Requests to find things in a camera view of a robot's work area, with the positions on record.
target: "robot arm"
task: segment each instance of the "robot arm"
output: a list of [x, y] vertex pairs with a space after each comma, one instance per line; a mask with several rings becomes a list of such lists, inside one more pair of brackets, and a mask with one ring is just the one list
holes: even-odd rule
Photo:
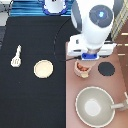
[[112, 29], [114, 13], [117, 15], [122, 7], [122, 4], [120, 8], [115, 4], [119, 1], [123, 4], [123, 0], [122, 2], [121, 0], [74, 1], [71, 19], [74, 27], [81, 34], [71, 36], [67, 53], [69, 56], [81, 55], [84, 60], [88, 59], [83, 56], [87, 54], [95, 55], [95, 59], [98, 59], [98, 56], [112, 54], [116, 44], [105, 44], [105, 40]]

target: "table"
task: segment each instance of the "table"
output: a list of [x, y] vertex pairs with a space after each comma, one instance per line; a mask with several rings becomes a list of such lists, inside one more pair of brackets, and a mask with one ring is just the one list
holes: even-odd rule
[[[98, 65], [101, 62], [111, 62], [115, 67], [113, 76], [105, 77], [98, 72]], [[75, 100], [78, 93], [88, 87], [97, 86], [106, 90], [113, 98], [115, 103], [125, 100], [124, 92], [126, 91], [117, 50], [107, 58], [100, 58], [92, 70], [88, 78], [83, 79], [74, 73], [75, 60], [66, 62], [66, 128], [90, 128], [84, 124], [76, 114]], [[113, 121], [105, 128], [127, 128], [128, 126], [128, 110], [117, 111]]]

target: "cable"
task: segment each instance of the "cable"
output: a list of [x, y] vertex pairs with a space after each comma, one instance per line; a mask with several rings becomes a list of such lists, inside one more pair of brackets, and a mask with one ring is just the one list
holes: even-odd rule
[[57, 40], [58, 34], [59, 34], [60, 30], [62, 29], [62, 27], [63, 27], [70, 19], [71, 19], [71, 17], [68, 18], [68, 19], [61, 25], [61, 27], [60, 27], [59, 30], [57, 31], [57, 33], [56, 33], [56, 35], [55, 35], [55, 38], [54, 38], [54, 45], [53, 45], [54, 57], [55, 57], [56, 60], [58, 60], [58, 61], [60, 61], [60, 62], [65, 62], [65, 61], [69, 61], [69, 60], [73, 60], [73, 59], [81, 59], [81, 56], [78, 56], [78, 57], [73, 57], [73, 58], [66, 59], [66, 60], [59, 60], [59, 59], [57, 58], [57, 56], [56, 56], [56, 52], [55, 52], [55, 51], [56, 51], [56, 40]]
[[11, 7], [12, 2], [13, 2], [13, 0], [10, 1], [9, 6], [8, 6], [8, 10], [7, 10], [8, 16], [9, 16], [9, 11], [11, 10], [10, 7]]

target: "black mat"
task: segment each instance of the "black mat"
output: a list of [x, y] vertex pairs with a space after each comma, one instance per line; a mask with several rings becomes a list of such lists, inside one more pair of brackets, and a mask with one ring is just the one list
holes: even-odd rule
[[[66, 64], [53, 56], [54, 36], [69, 17], [11, 17], [0, 51], [0, 128], [66, 128]], [[65, 59], [65, 42], [76, 30], [69, 21], [59, 34], [57, 56]], [[11, 59], [22, 46], [22, 65]], [[39, 79], [36, 62], [47, 59], [53, 74]]]
[[103, 76], [112, 76], [115, 73], [115, 68], [110, 62], [102, 62], [98, 66], [98, 71]]

